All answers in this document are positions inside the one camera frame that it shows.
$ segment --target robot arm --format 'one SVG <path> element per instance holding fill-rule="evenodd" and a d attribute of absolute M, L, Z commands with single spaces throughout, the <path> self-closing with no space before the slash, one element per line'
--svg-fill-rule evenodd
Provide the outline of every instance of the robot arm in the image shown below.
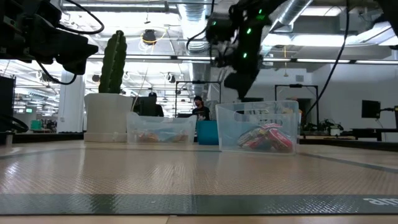
<path fill-rule="evenodd" d="M 398 1 L 376 0 L 384 11 L 398 35 Z M 240 99 L 244 98 L 256 80 L 262 62 L 261 36 L 264 26 L 271 26 L 269 14 L 274 12 L 286 0 L 240 0 L 232 5 L 227 14 L 213 13 L 206 27 L 206 39 L 211 45 L 228 43 L 224 50 L 218 49 L 215 64 L 218 67 L 232 66 L 234 73 L 224 81 L 224 86 L 238 91 Z M 233 43 L 235 32 L 238 35 Z"/>
<path fill-rule="evenodd" d="M 98 51 L 86 37 L 57 29 L 61 11 L 50 0 L 0 0 L 0 59 L 51 64 L 83 75 Z"/>

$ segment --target exposed duct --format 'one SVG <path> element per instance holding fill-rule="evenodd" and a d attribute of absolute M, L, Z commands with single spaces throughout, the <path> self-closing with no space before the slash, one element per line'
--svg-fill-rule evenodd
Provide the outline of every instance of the exposed duct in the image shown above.
<path fill-rule="evenodd" d="M 274 21 L 269 32 L 275 32 L 277 29 L 284 29 L 284 32 L 292 32 L 293 31 L 293 23 L 297 20 L 297 18 L 303 13 L 305 8 L 307 8 L 313 0 L 290 0 L 287 3 L 286 8 L 282 11 L 280 16 Z M 263 45 L 262 53 L 267 55 L 273 46 Z"/>
<path fill-rule="evenodd" d="M 201 4 L 181 4 L 178 5 L 181 15 L 181 26 L 184 38 L 188 39 L 200 33 L 206 27 L 206 6 Z M 201 34 L 197 39 L 202 39 L 205 34 Z M 206 42 L 190 42 L 187 51 L 191 54 L 203 52 Z"/>
<path fill-rule="evenodd" d="M 89 4 L 81 4 L 84 8 L 92 12 L 162 12 L 179 14 L 176 5 L 170 5 L 167 1 L 163 4 L 113 4 L 108 2 L 94 2 Z M 67 11 L 81 11 L 74 4 L 63 3 L 62 9 Z"/>
<path fill-rule="evenodd" d="M 181 4 L 178 5 L 181 15 L 181 26 L 184 39 L 189 39 L 194 35 L 200 33 L 206 27 L 206 6 L 201 4 Z M 202 39 L 205 34 L 201 34 L 197 39 Z M 206 49 L 207 43 L 205 41 L 190 42 L 187 52 L 189 54 L 199 54 Z M 191 63 L 190 76 L 192 80 L 209 80 L 210 79 L 210 65 L 205 63 Z M 208 85 L 193 85 L 193 90 L 196 95 L 202 95 L 203 90 L 207 90 Z"/>
<path fill-rule="evenodd" d="M 192 74 L 192 80 L 209 81 L 211 66 L 208 63 L 191 63 L 189 66 L 189 72 Z M 193 85 L 193 91 L 195 95 L 202 96 L 203 90 L 208 91 L 208 84 Z"/>

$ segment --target blue container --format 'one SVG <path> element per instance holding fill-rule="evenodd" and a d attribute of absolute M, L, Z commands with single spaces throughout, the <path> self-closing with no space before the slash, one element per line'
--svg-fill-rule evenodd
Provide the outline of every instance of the blue container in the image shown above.
<path fill-rule="evenodd" d="M 217 121 L 198 121 L 197 134 L 199 145 L 218 145 Z"/>

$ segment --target cactus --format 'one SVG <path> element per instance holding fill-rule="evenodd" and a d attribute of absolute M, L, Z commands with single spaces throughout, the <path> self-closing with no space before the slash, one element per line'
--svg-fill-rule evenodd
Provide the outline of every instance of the cactus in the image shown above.
<path fill-rule="evenodd" d="M 120 93 L 124 74 L 123 68 L 126 63 L 126 50 L 126 38 L 123 31 L 118 30 L 108 40 L 105 48 L 98 92 Z"/>

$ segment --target white pillar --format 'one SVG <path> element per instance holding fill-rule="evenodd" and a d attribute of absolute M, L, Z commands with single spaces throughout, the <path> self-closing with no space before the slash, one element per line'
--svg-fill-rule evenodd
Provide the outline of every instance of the white pillar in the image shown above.
<path fill-rule="evenodd" d="M 72 78 L 72 73 L 62 72 L 62 82 L 70 82 Z M 85 90 L 85 75 L 78 75 L 70 85 L 61 85 L 57 133 L 83 132 Z"/>
<path fill-rule="evenodd" d="M 392 56 L 394 57 L 394 60 L 398 60 L 398 50 L 391 50 L 392 51 Z"/>

